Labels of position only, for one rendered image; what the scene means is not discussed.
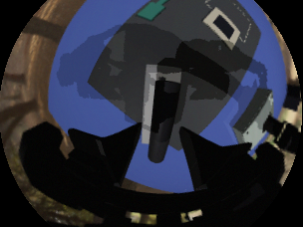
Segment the beige square tile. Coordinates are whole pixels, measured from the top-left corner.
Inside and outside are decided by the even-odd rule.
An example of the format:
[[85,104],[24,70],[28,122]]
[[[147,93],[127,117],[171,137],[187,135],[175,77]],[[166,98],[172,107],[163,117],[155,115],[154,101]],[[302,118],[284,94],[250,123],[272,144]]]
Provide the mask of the beige square tile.
[[202,21],[204,25],[214,31],[216,37],[219,37],[223,43],[226,43],[228,50],[234,49],[235,42],[238,41],[240,34],[234,23],[230,21],[231,19],[228,19],[226,14],[220,13],[218,7],[211,10],[210,15],[207,15],[204,21]]

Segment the green trowel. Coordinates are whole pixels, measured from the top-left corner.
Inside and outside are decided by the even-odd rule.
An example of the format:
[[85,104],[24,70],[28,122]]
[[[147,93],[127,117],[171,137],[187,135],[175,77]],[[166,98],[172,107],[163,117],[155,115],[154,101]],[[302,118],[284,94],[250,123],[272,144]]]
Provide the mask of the green trowel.
[[139,14],[137,14],[137,17],[147,19],[147,21],[152,22],[154,21],[156,15],[160,13],[160,11],[164,10],[163,3],[166,3],[170,0],[160,0],[158,2],[151,2],[150,5],[147,5],[144,7],[143,11],[140,11]]

